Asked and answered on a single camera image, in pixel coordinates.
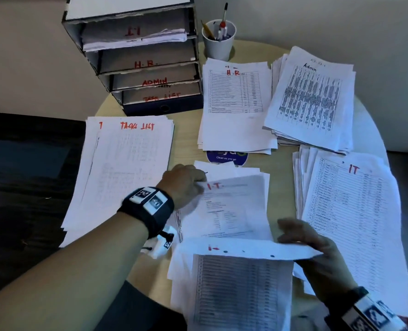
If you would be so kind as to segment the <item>person's left hand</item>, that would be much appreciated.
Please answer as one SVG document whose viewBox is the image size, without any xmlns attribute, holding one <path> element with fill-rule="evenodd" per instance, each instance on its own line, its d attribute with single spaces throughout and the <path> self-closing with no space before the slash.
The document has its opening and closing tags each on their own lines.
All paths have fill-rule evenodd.
<svg viewBox="0 0 408 331">
<path fill-rule="evenodd" d="M 178 164 L 165 171 L 156 187 L 166 193 L 174 203 L 174 210 L 179 210 L 189 204 L 196 196 L 189 196 L 185 191 L 184 166 Z"/>
</svg>

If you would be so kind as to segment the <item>white sheet with text paragraphs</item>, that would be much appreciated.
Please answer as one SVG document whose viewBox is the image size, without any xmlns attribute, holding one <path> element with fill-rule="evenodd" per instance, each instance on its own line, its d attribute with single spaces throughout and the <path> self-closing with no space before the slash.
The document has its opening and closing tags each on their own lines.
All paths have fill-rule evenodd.
<svg viewBox="0 0 408 331">
<path fill-rule="evenodd" d="M 200 237 L 273 239 L 262 174 L 196 184 L 202 193 L 174 216 L 179 243 Z"/>
</svg>

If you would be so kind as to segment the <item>white sheet with dots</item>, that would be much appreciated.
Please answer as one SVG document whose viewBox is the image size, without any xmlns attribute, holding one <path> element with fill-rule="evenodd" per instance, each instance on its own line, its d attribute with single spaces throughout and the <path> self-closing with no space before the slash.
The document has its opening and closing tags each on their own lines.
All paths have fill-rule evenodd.
<svg viewBox="0 0 408 331">
<path fill-rule="evenodd" d="M 271 240 L 199 237 L 185 239 L 174 250 L 180 255 L 229 256 L 260 260 L 308 260 L 323 253 L 311 246 L 280 244 Z"/>
</svg>

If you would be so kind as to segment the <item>blue round sticker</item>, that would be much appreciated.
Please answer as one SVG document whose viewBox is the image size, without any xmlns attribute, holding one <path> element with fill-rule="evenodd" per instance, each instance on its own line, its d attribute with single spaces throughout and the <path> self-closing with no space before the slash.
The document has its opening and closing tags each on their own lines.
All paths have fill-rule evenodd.
<svg viewBox="0 0 408 331">
<path fill-rule="evenodd" d="M 244 166 L 249 154 L 246 152 L 206 151 L 207 160 L 213 164 L 232 162 L 235 166 Z"/>
</svg>

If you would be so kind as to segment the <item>black left wristband with markers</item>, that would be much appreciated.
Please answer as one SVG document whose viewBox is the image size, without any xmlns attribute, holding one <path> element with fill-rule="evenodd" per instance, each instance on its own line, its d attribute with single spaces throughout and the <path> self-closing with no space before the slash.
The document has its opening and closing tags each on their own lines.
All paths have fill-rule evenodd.
<svg viewBox="0 0 408 331">
<path fill-rule="evenodd" d="M 152 239 L 164 229 L 174 212 L 174 201 L 159 188 L 138 188 L 124 198 L 117 212 L 142 222 L 148 230 L 148 239 Z"/>
</svg>

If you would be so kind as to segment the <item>black wristband with markers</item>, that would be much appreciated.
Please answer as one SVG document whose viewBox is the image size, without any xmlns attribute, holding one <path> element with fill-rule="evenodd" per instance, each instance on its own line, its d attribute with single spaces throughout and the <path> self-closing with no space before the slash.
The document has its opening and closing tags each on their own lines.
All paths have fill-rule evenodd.
<svg viewBox="0 0 408 331">
<path fill-rule="evenodd" d="M 148 239 L 152 239 L 164 229 L 174 212 L 174 201 L 159 188 L 138 188 L 124 198 L 117 212 L 142 222 L 148 230 Z"/>
<path fill-rule="evenodd" d="M 330 331 L 408 331 L 408 325 L 364 287 L 337 295 L 325 303 Z"/>
</svg>

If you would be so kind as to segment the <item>paper stack with light table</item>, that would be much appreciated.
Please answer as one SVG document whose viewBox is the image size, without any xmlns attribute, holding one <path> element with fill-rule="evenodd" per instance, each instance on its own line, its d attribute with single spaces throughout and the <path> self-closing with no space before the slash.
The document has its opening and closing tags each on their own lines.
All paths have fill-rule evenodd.
<svg viewBox="0 0 408 331">
<path fill-rule="evenodd" d="M 272 69 L 267 62 L 231 63 L 208 58 L 202 75 L 203 151 L 278 149 L 276 136 L 264 128 L 272 99 Z"/>
</svg>

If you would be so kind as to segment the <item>dark stacked document tray organizer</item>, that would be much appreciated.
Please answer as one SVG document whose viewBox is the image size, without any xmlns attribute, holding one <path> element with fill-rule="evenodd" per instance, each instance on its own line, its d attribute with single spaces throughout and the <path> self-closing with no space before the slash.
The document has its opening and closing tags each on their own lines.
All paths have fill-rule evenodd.
<svg viewBox="0 0 408 331">
<path fill-rule="evenodd" d="M 194 0 L 66 0 L 62 24 L 126 116 L 165 115 L 203 106 Z M 145 36 L 184 29 L 185 42 L 84 52 L 84 33 Z"/>
</svg>

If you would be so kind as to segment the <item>black right wristband with markers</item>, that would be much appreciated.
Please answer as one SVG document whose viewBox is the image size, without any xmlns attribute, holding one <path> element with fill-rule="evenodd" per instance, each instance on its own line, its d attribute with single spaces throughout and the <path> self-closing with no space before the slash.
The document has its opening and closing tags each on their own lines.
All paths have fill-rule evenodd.
<svg viewBox="0 0 408 331">
<path fill-rule="evenodd" d="M 330 331 L 408 331 L 408 325 L 364 287 L 337 295 L 325 303 Z"/>
</svg>

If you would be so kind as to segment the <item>white pen cup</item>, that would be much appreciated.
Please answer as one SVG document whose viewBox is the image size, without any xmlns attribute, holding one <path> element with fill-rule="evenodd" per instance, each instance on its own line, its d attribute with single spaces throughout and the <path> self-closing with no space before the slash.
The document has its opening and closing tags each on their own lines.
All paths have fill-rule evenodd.
<svg viewBox="0 0 408 331">
<path fill-rule="evenodd" d="M 218 28 L 221 20 L 211 20 L 207 22 L 207 26 L 212 30 L 215 38 L 218 38 Z M 204 30 L 202 29 L 202 37 L 207 58 L 229 61 L 235 53 L 234 39 L 237 33 L 237 28 L 233 22 L 226 20 L 227 38 L 223 41 L 212 41 L 207 39 Z"/>
</svg>

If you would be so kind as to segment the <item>paper stack with dense table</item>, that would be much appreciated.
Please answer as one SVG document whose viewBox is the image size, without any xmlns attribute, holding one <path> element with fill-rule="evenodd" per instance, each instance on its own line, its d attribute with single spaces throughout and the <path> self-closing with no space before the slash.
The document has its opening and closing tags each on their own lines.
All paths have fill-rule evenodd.
<svg viewBox="0 0 408 331">
<path fill-rule="evenodd" d="M 278 139 L 349 154 L 355 78 L 353 64 L 329 62 L 293 46 L 280 67 L 263 127 Z"/>
</svg>

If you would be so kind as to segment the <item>person's dark trousers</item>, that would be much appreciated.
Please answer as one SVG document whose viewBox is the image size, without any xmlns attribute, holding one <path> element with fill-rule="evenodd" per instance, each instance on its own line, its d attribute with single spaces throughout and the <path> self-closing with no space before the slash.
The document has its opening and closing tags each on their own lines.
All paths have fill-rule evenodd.
<svg viewBox="0 0 408 331">
<path fill-rule="evenodd" d="M 187 331 L 187 324 L 125 281 L 94 331 Z"/>
</svg>

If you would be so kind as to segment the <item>yellow pencil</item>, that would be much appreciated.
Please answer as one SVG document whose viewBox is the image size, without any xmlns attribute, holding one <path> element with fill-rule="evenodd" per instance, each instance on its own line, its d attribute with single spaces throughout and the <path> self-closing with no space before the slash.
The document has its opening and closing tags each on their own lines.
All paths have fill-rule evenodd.
<svg viewBox="0 0 408 331">
<path fill-rule="evenodd" d="M 201 24 L 202 24 L 202 29 L 204 30 L 207 39 L 212 40 L 212 41 L 216 41 L 216 38 L 215 38 L 212 30 L 207 26 L 207 24 L 204 23 L 202 20 L 201 20 Z"/>
</svg>

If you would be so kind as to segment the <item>white paper stack in tray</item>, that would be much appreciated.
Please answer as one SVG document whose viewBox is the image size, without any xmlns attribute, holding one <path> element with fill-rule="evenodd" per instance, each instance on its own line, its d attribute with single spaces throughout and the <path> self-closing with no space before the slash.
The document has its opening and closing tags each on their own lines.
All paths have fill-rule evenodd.
<svg viewBox="0 0 408 331">
<path fill-rule="evenodd" d="M 84 52 L 101 51 L 158 43 L 185 42 L 186 40 L 187 33 L 184 29 L 165 29 L 157 33 L 141 36 L 137 35 L 135 30 L 132 31 L 130 28 L 128 28 L 126 32 L 96 32 L 93 34 L 84 33 L 82 36 L 82 50 Z"/>
</svg>

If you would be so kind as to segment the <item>red and white marker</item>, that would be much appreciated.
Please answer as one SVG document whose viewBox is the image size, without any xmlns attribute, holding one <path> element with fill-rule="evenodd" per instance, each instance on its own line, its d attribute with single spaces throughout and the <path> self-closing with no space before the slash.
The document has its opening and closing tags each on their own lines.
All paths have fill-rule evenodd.
<svg viewBox="0 0 408 331">
<path fill-rule="evenodd" d="M 225 3 L 223 18 L 220 21 L 219 28 L 218 28 L 218 38 L 217 38 L 218 41 L 223 41 L 224 39 L 227 38 L 227 25 L 226 25 L 227 10 L 228 10 L 228 3 Z"/>
</svg>

